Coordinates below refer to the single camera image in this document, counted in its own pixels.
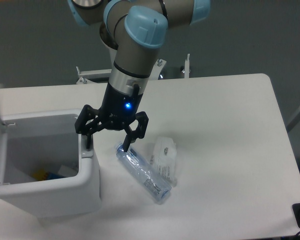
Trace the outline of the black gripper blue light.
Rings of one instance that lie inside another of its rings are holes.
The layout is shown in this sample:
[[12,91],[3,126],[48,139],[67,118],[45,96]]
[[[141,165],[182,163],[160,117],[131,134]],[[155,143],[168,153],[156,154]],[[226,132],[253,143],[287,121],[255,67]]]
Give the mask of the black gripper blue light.
[[[136,139],[143,139],[146,134],[149,118],[145,111],[137,113],[143,94],[140,86],[135,83],[130,94],[115,89],[107,84],[100,109],[83,106],[74,127],[77,134],[86,136],[85,147],[91,148],[92,135],[103,129],[126,132],[123,141],[123,151],[127,152]],[[130,124],[137,121],[137,127],[132,130]]]

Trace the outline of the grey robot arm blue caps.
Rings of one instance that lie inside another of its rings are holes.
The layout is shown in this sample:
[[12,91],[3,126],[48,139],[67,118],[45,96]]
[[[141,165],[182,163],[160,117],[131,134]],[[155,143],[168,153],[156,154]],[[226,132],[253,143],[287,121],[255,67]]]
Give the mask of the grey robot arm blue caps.
[[79,25],[101,23],[116,55],[100,108],[85,105],[75,131],[92,136],[102,130],[125,131],[123,149],[145,136],[149,122],[138,111],[146,85],[169,29],[193,25],[206,19],[208,0],[70,0],[72,15]]

